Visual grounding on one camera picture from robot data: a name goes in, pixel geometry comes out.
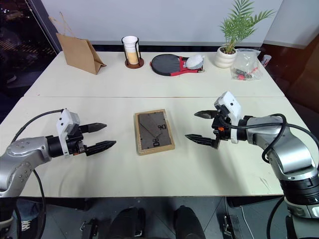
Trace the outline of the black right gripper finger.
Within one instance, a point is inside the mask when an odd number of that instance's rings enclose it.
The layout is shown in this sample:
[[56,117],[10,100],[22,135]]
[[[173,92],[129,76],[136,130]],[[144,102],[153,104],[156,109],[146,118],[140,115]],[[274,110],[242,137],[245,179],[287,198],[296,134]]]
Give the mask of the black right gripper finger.
[[203,110],[196,112],[194,115],[203,119],[213,119],[218,115],[218,111]]
[[203,137],[202,135],[199,135],[199,134],[186,134],[185,137],[197,144],[210,146],[214,149],[219,148],[219,144],[220,144],[219,136],[217,136],[216,139],[211,139],[208,137]]

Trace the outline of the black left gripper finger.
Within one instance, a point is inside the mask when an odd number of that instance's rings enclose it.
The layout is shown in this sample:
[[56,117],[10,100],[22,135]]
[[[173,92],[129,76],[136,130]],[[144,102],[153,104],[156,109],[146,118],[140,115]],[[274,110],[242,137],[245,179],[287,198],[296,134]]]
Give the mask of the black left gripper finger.
[[113,140],[106,140],[99,143],[96,143],[95,145],[89,146],[85,148],[85,154],[86,156],[91,156],[100,152],[103,152],[109,148],[111,148],[116,141]]
[[105,127],[107,127],[106,124],[96,122],[96,123],[80,125],[79,130],[81,131],[81,133],[92,133],[92,132],[99,131]]

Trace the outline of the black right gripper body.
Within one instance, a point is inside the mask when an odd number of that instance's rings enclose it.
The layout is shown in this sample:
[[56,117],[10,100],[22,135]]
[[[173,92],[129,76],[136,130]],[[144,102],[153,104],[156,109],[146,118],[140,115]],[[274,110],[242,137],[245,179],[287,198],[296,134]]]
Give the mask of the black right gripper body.
[[231,128],[226,127],[225,125],[222,124],[221,118],[228,123],[231,124],[231,120],[229,117],[226,116],[221,116],[218,111],[212,111],[212,117],[213,117],[213,122],[212,122],[212,128],[213,128],[213,133],[216,136],[219,136],[221,140],[229,140],[231,139]]

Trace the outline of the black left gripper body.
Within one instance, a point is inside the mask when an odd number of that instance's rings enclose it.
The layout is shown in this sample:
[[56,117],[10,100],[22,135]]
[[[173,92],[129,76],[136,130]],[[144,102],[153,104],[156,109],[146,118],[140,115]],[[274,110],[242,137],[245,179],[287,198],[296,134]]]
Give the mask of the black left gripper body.
[[87,146],[83,143],[84,133],[88,132],[87,125],[78,126],[77,129],[73,129],[71,133],[67,135],[68,139],[66,140],[69,154],[77,155],[84,153],[87,149]]

